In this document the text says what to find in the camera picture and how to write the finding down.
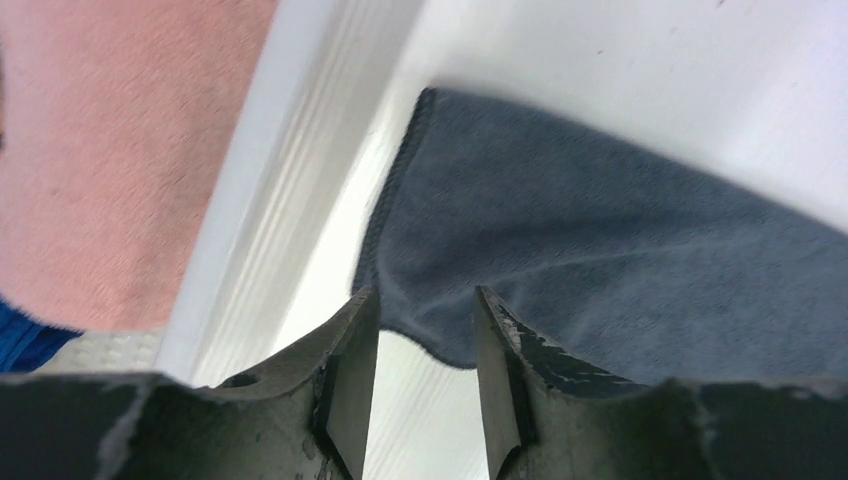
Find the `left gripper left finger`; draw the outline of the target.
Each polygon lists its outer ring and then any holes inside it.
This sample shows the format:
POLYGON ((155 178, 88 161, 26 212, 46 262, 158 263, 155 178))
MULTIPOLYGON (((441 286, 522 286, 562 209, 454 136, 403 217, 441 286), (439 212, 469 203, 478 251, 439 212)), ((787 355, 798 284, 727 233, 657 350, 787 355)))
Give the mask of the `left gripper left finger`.
POLYGON ((359 479, 378 294, 215 388, 160 373, 5 375, 5 479, 359 479))

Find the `dark blue towel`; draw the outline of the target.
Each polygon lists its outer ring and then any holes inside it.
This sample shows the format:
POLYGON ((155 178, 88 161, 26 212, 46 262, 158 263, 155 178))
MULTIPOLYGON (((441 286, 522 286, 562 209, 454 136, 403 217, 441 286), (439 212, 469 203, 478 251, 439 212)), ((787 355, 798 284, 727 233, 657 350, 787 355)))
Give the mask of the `dark blue towel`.
POLYGON ((382 325, 475 364, 472 296, 609 372, 847 373, 847 237, 725 180, 519 103, 421 92, 354 288, 382 325))

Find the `pink towel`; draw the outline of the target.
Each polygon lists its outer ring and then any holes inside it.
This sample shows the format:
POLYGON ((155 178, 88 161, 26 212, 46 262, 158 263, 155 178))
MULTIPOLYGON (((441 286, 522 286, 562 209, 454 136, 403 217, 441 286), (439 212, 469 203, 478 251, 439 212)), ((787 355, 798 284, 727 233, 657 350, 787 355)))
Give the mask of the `pink towel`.
POLYGON ((35 320, 165 323, 273 1, 1 5, 1 295, 35 320))

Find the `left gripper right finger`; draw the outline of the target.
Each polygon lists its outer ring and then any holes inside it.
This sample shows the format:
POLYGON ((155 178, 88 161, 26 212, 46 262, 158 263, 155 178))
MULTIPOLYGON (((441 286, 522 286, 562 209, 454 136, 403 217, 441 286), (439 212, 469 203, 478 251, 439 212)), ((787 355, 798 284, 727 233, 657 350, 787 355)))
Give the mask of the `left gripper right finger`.
POLYGON ((494 479, 843 479, 847 385, 830 379, 645 386, 579 359, 492 290, 474 304, 494 479))

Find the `white plastic basket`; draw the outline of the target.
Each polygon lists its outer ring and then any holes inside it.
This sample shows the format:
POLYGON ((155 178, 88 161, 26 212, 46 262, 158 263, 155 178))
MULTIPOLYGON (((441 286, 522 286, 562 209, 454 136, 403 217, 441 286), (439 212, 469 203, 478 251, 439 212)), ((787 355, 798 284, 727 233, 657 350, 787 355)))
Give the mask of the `white plastic basket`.
POLYGON ((168 326, 86 334, 45 371, 216 385, 271 355, 420 9, 281 2, 168 326))

